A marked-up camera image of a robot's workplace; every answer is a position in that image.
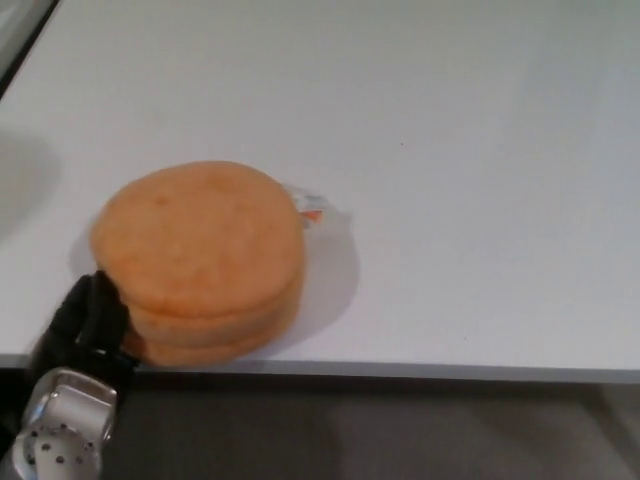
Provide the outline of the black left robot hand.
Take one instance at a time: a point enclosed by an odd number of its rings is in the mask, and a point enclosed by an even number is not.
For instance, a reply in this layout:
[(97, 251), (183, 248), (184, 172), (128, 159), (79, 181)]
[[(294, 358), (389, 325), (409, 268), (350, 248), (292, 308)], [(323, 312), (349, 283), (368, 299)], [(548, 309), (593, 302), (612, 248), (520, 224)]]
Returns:
[(27, 378), (34, 384), (56, 367), (87, 374), (129, 392), (139, 361), (123, 351), (129, 311), (101, 270), (80, 277), (55, 311), (31, 355)]

